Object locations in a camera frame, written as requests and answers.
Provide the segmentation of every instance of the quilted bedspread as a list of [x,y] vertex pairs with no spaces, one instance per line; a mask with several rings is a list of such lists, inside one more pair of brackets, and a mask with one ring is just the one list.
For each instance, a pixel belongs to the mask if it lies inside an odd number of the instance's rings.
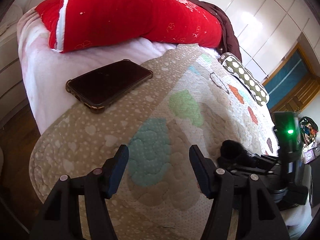
[[[197,45],[180,44],[142,66],[153,78],[103,114],[76,103],[46,130],[30,159],[33,187],[44,202],[62,174],[86,175],[126,144],[129,162],[107,201],[118,238],[200,239],[212,200],[197,186],[189,147],[197,144],[215,161],[222,142],[231,139],[253,153],[275,155],[271,117]],[[89,239],[83,198],[80,215]],[[236,223],[234,215],[229,239]]]

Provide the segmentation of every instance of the pillow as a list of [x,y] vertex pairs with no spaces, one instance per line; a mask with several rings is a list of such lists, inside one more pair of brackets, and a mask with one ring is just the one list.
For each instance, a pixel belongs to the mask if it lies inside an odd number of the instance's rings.
[[45,0],[36,11],[50,31],[50,48],[57,52],[139,36],[215,48],[222,34],[216,17],[187,0]]
[[235,55],[230,52],[223,53],[219,62],[228,72],[245,85],[259,106],[264,106],[269,102],[269,94],[264,86],[253,78],[251,72],[242,65]]

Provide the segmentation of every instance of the red pillowcase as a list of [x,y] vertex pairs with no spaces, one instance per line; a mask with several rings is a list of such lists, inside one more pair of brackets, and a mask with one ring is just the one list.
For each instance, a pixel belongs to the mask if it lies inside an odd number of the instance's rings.
[[142,36],[151,41],[215,48],[221,25],[187,0],[45,0],[36,7],[49,46],[68,52]]

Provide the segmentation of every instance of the orange heart patch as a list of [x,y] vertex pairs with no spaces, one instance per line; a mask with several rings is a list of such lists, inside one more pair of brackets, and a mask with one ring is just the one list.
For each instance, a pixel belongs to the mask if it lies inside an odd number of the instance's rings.
[[248,106],[248,111],[249,111],[249,114],[251,116],[252,122],[254,122],[256,125],[258,125],[258,119],[254,115],[254,113],[253,113],[252,109],[250,108],[250,106]]
[[231,86],[231,85],[229,85],[229,84],[228,84],[228,86],[229,86],[230,90],[233,92],[233,94],[235,95],[235,97],[239,100],[239,102],[241,104],[244,104],[243,97],[239,94],[238,89],[233,87],[233,86]]

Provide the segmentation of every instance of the teal cloud patch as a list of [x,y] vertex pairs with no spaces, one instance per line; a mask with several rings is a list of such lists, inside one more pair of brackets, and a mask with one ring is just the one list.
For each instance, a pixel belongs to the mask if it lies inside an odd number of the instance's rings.
[[194,66],[190,66],[188,68],[191,72],[193,72],[194,74],[200,75],[200,73],[196,70],[196,68]]
[[212,60],[210,59],[210,57],[207,54],[201,54],[200,56],[206,63],[211,64]]
[[171,166],[170,140],[164,118],[149,118],[131,139],[129,147],[129,175],[142,187],[160,182]]
[[238,92],[239,92],[239,94],[240,94],[243,98],[245,98],[245,100],[247,101],[247,103],[250,103],[250,102],[251,102],[251,100],[249,99],[249,97],[248,97],[248,95],[247,95],[247,93],[246,93],[245,91],[239,89]]

